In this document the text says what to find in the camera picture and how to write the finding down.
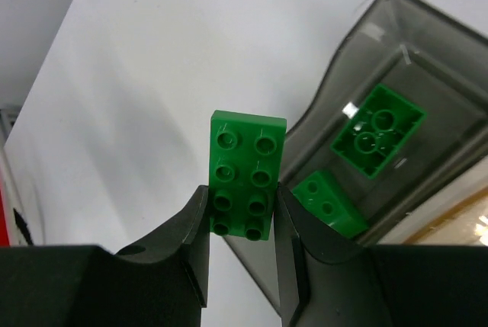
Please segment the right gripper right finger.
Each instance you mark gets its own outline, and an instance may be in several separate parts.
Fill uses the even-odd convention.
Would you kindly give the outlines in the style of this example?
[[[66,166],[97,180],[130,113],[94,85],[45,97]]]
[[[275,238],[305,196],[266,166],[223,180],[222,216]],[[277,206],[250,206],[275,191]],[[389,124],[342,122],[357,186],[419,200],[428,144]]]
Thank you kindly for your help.
[[[377,278],[366,249],[305,210],[283,185],[274,244],[282,325],[377,325]]]

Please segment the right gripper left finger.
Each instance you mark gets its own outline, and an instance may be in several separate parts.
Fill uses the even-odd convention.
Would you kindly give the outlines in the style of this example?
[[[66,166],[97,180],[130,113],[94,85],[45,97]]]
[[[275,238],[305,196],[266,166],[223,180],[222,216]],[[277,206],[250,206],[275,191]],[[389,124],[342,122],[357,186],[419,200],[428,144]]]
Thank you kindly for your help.
[[[124,326],[199,326],[207,306],[209,189],[200,185],[185,206],[117,257],[135,271],[128,277]]]

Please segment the orange transparent container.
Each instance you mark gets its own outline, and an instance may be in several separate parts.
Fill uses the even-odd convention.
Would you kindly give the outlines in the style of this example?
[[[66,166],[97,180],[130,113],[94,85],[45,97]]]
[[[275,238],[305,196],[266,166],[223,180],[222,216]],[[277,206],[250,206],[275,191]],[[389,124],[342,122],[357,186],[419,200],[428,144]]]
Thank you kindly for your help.
[[[403,244],[487,246],[487,187],[434,218]]]

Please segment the grey transparent container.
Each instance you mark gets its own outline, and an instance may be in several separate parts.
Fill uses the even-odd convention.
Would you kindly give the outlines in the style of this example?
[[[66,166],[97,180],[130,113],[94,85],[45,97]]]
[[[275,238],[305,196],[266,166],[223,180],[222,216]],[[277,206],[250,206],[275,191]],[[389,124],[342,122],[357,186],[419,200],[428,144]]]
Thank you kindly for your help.
[[[380,241],[487,154],[487,35],[423,0],[374,0],[288,131],[280,180],[331,175]]]

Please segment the dark green lego brick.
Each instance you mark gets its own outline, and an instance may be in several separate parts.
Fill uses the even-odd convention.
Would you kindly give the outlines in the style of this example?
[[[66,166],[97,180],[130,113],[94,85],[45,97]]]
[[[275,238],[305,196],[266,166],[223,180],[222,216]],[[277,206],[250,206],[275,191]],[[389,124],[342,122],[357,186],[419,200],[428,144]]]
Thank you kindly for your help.
[[[210,119],[210,231],[266,241],[271,229],[287,121],[214,111]]]
[[[425,116],[418,105],[377,85],[333,140],[331,149],[367,178],[376,178]]]
[[[307,211],[348,239],[368,229],[364,217],[326,170],[313,172],[292,193]]]

